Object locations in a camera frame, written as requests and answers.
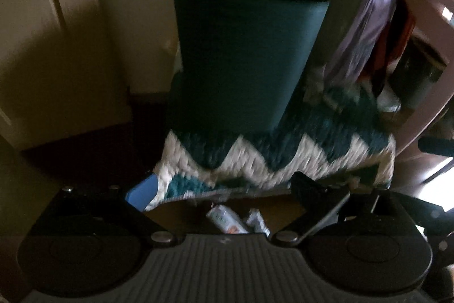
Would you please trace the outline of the beige door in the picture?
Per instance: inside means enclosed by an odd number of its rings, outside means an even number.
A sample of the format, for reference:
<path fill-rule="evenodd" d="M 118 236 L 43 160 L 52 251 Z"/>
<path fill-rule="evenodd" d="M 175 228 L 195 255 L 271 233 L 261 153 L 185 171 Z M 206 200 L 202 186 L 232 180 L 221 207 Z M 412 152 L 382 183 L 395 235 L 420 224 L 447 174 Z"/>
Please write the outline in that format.
<path fill-rule="evenodd" d="M 26 149 L 115 113 L 97 0 L 1 0 L 1 135 Z"/>

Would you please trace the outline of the white snack wrapper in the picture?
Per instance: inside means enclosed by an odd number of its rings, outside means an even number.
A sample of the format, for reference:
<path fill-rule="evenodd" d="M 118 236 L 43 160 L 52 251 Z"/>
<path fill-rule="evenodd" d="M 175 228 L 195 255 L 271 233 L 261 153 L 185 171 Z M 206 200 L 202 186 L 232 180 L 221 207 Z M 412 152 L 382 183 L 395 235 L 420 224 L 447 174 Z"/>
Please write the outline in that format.
<path fill-rule="evenodd" d="M 206 214 L 209 219 L 224 234 L 248 234 L 249 230 L 239 216 L 222 204 L 212 207 Z"/>

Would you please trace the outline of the small white wrapper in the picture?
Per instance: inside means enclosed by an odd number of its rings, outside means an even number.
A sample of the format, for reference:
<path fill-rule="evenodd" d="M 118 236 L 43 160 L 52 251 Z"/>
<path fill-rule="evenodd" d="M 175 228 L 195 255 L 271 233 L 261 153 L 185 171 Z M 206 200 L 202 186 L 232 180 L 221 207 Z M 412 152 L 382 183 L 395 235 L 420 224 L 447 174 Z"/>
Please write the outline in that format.
<path fill-rule="evenodd" d="M 266 237 L 270 236 L 270 230 L 265 223 L 260 210 L 252 208 L 245 219 L 245 223 L 249 230 L 255 234 L 264 234 Z"/>

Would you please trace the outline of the teal white zigzag knitted blanket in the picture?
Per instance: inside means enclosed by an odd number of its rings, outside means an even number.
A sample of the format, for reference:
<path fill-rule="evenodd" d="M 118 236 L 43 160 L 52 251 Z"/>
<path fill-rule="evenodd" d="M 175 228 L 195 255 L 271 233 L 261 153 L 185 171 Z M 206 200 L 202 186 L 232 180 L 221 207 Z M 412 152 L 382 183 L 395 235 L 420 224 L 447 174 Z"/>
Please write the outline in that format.
<path fill-rule="evenodd" d="M 191 198 L 274 191 L 288 186 L 296 172 L 312 180 L 364 172 L 364 186 L 387 188 L 395 152 L 396 140 L 386 131 L 368 88 L 297 92 L 271 131 L 237 134 L 174 126 L 153 169 L 156 195 L 145 209 Z"/>

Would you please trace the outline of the purple grey backpack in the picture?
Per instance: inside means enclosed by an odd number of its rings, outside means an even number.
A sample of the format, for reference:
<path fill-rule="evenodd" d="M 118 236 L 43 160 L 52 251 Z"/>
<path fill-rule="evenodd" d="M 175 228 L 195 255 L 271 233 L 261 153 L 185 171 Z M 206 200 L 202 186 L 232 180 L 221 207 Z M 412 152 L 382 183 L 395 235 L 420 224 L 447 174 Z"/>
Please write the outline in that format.
<path fill-rule="evenodd" d="M 396 0 L 326 0 L 324 21 L 309 56 L 310 71 L 325 87 L 355 83 Z"/>

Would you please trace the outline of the blue pad under blanket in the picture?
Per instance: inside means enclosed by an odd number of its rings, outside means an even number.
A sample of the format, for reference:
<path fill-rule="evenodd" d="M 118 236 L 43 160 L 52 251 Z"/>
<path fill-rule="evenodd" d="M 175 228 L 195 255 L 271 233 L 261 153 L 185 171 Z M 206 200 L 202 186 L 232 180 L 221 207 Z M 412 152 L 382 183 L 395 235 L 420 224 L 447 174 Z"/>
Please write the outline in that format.
<path fill-rule="evenodd" d="M 158 178 L 155 174 L 151 174 L 148 178 L 130 189 L 125 195 L 125 200 L 132 207 L 143 212 L 147 205 L 156 197 L 158 189 Z"/>

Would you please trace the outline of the teal plastic trash bin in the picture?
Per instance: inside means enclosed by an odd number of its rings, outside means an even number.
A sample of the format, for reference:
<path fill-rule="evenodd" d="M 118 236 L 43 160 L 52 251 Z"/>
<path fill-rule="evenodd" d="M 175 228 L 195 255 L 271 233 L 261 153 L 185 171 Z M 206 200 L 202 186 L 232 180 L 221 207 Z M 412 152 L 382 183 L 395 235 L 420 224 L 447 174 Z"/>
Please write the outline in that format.
<path fill-rule="evenodd" d="M 326 0 L 174 0 L 186 124 L 270 131 L 289 104 Z"/>

